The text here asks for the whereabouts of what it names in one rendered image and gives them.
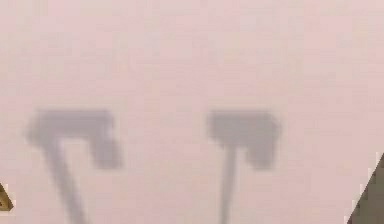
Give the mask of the yellow brown triangular object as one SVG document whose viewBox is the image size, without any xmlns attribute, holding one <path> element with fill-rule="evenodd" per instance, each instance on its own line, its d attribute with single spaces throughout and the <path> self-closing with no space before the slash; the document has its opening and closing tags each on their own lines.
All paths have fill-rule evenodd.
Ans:
<svg viewBox="0 0 384 224">
<path fill-rule="evenodd" d="M 7 184 L 0 183 L 0 211 L 10 212 L 14 208 L 14 202 L 12 201 L 8 192 L 9 186 Z"/>
</svg>

